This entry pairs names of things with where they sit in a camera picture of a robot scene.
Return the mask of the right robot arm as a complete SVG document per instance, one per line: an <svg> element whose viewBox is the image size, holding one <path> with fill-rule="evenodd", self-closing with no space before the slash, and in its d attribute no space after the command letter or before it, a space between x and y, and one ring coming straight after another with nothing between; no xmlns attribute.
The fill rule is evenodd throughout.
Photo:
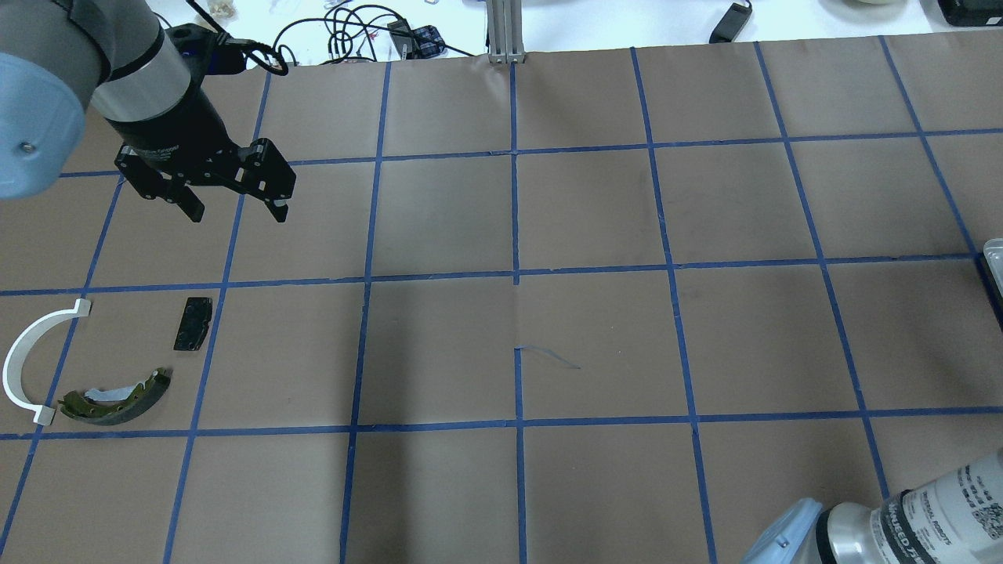
<svg viewBox="0 0 1003 564"><path fill-rule="evenodd" d="M871 509L803 497L742 563L1000 563L1000 450Z"/></svg>

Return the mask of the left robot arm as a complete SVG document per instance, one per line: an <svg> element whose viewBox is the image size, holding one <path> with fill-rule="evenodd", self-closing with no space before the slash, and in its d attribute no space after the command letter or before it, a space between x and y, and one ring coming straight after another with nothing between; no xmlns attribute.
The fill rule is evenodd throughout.
<svg viewBox="0 0 1003 564"><path fill-rule="evenodd" d="M143 199L198 222L194 188L222 186L286 220L291 165L272 140L232 140L203 90L205 76L240 74L248 61L288 74L275 48L212 20L164 28L143 1L4 1L1 16L3 199L49 189L96 108L122 139L115 168Z"/></svg>

